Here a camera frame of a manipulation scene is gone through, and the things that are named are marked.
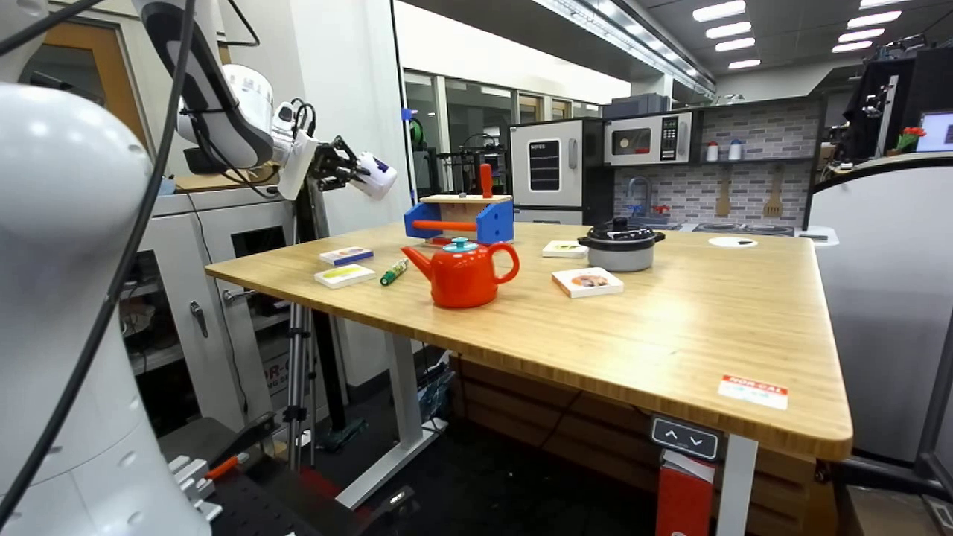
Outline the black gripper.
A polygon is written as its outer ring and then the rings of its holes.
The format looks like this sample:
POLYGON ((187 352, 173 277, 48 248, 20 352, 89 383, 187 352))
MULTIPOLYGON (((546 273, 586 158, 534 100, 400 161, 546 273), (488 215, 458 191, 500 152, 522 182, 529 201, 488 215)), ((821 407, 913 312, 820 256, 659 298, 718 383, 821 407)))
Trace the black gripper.
POLYGON ((345 186, 361 178, 357 154, 342 136, 334 136, 331 143, 318 143, 306 167, 306 176, 322 191, 345 186))

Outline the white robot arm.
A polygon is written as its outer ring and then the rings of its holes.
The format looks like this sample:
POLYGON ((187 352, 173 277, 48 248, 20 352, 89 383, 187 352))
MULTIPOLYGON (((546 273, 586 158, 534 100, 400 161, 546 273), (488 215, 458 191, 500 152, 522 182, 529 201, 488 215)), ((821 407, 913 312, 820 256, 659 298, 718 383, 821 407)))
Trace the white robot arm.
POLYGON ((211 0, 135 0, 147 36, 170 75, 181 78, 176 131, 190 139, 187 170, 246 182, 278 176, 296 200, 306 178, 373 191, 373 158, 342 139, 316 139, 316 111, 304 99, 273 100, 270 82, 246 64, 224 64, 211 0))

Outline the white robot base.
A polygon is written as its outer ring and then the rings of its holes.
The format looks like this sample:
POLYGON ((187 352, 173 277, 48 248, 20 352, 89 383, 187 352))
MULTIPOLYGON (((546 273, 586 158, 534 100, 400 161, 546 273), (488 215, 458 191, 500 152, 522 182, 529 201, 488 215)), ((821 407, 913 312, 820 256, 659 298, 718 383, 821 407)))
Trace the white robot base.
POLYGON ((20 81, 62 17, 2 0, 2 536, 211 536, 157 449, 115 319, 167 152, 95 100, 20 81))

